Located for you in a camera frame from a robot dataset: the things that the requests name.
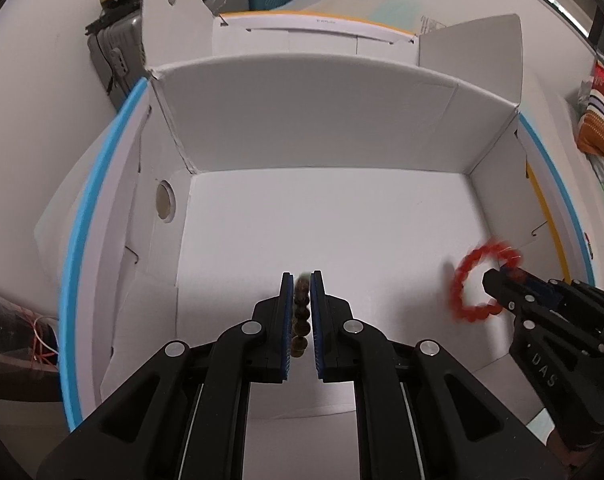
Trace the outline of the blue yellow cardboard box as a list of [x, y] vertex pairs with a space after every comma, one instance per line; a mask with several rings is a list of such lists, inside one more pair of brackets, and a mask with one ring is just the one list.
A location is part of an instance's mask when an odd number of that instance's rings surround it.
[[52, 197], [59, 370], [78, 426], [171, 339], [214, 340], [320, 271], [392, 339], [432, 338], [518, 390], [509, 315], [455, 318], [454, 267], [485, 240], [559, 274], [582, 260], [518, 15], [423, 36], [307, 12], [217, 16], [142, 0], [142, 73]]

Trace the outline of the striped bed sheet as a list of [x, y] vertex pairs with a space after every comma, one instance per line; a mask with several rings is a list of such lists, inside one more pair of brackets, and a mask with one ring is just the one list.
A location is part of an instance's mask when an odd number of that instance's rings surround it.
[[295, 0], [296, 9], [357, 18], [421, 35], [445, 27], [417, 0]]

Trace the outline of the grey suitcase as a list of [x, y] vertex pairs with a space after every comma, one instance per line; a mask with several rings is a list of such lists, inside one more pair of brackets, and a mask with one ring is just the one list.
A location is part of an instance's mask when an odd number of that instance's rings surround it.
[[[203, 0], [218, 15], [249, 9], [249, 0]], [[99, 18], [85, 28], [89, 58], [113, 106], [124, 104], [145, 76], [142, 0], [100, 0]]]

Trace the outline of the striped red orange pillow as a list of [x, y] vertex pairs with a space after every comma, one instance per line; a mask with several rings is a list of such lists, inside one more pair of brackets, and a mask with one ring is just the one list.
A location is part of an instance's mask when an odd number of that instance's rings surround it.
[[586, 108], [578, 123], [576, 144], [585, 154], [604, 157], [604, 63], [594, 62]]

